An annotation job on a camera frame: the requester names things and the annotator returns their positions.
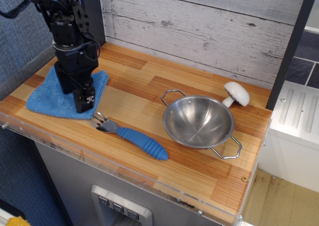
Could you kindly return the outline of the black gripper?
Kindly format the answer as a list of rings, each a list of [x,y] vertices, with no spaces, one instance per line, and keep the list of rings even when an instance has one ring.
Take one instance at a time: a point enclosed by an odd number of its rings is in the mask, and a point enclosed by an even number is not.
[[[63,93],[73,93],[76,110],[83,113],[94,107],[95,88],[91,74],[98,67],[100,44],[80,39],[75,45],[54,43],[58,61],[54,68]]]

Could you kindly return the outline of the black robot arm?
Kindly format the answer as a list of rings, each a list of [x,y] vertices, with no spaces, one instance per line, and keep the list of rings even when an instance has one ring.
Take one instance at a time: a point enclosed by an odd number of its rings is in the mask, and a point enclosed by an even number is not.
[[[80,0],[22,0],[0,14],[16,18],[30,3],[42,13],[53,35],[58,59],[54,68],[63,92],[73,94],[78,113],[92,109],[96,93],[91,74],[98,67],[100,44],[89,32],[89,17]]]

